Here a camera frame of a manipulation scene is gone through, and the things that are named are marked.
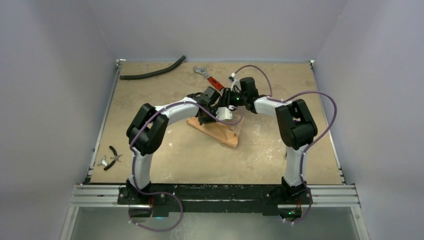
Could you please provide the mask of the black handled pliers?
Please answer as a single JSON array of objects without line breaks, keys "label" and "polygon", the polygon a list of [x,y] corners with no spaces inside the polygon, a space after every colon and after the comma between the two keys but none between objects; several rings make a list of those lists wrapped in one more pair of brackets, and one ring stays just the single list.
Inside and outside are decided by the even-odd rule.
[{"label": "black handled pliers", "polygon": [[107,160],[107,156],[104,155],[100,161],[97,163],[97,166],[103,167],[104,171],[108,171],[110,168],[114,166],[116,162],[121,162],[120,157],[122,154],[118,154],[117,150],[112,146],[109,145],[108,148],[112,152],[112,156],[110,157],[110,161]]}]

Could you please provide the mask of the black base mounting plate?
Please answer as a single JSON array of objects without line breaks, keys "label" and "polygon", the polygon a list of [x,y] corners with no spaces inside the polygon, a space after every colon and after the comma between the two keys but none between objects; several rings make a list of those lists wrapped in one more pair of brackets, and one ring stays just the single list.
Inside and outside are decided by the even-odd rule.
[{"label": "black base mounting plate", "polygon": [[118,189],[119,205],[145,205],[154,217],[169,213],[246,213],[297,218],[311,202],[311,190],[284,197],[273,192],[281,184],[178,184],[150,183],[154,195],[133,187]]}]

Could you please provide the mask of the orange cloth napkin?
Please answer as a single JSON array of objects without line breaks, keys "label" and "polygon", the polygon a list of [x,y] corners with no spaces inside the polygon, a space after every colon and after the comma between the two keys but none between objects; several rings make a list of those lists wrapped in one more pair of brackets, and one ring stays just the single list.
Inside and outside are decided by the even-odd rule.
[{"label": "orange cloth napkin", "polygon": [[216,139],[220,144],[236,148],[239,143],[243,121],[242,119],[236,125],[228,125],[221,122],[211,122],[200,125],[197,117],[190,117],[187,119],[187,124]]}]

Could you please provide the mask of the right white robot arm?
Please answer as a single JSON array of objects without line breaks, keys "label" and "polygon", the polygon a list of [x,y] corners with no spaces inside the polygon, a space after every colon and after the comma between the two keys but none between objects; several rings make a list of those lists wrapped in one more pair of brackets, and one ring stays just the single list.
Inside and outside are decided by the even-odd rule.
[{"label": "right white robot arm", "polygon": [[292,96],[277,100],[259,94],[252,77],[229,78],[231,87],[222,92],[221,107],[245,107],[254,114],[276,118],[282,142],[286,146],[286,169],[282,183],[273,192],[288,204],[294,203],[306,190],[303,169],[305,152],[318,134],[317,125],[303,99]]}]

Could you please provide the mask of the red handled adjustable wrench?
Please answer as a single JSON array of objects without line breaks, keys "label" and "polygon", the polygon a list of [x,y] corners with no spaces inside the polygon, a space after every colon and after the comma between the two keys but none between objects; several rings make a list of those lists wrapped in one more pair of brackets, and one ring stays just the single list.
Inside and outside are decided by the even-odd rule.
[{"label": "red handled adjustable wrench", "polygon": [[208,74],[206,67],[194,66],[193,71],[205,77],[208,80],[208,82],[219,92],[223,93],[227,89],[218,80],[216,80],[214,77]]}]

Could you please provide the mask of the aluminium frame rail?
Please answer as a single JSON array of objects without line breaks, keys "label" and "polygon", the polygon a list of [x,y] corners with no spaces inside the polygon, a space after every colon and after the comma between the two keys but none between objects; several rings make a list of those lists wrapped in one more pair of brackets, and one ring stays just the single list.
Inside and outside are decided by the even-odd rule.
[{"label": "aluminium frame rail", "polygon": [[[313,207],[360,207],[354,185],[312,185]],[[72,207],[129,207],[118,204],[118,185],[76,185],[70,205]]]}]

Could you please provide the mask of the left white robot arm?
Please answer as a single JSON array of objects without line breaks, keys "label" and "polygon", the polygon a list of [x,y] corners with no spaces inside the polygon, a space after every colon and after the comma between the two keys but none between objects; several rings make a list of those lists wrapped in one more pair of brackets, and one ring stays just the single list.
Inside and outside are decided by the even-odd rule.
[{"label": "left white robot arm", "polygon": [[151,190],[150,169],[153,154],[163,142],[167,127],[176,122],[196,117],[199,114],[210,114],[212,105],[221,94],[208,87],[204,92],[191,93],[179,101],[154,106],[144,103],[130,123],[126,135],[130,150],[133,153],[131,174],[128,178],[129,197],[138,205],[146,203]]}]

